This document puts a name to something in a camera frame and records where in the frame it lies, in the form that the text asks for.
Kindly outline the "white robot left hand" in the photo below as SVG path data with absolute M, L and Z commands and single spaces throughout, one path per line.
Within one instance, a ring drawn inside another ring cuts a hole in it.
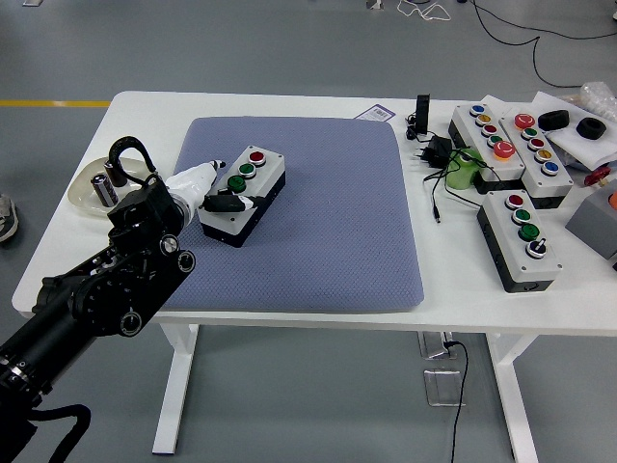
M 224 161 L 213 160 L 166 180 L 168 192 L 185 219 L 191 221 L 200 206 L 206 212 L 244 212 L 266 204 L 266 199 L 260 196 L 208 195 L 217 179 L 218 169 L 225 166 Z

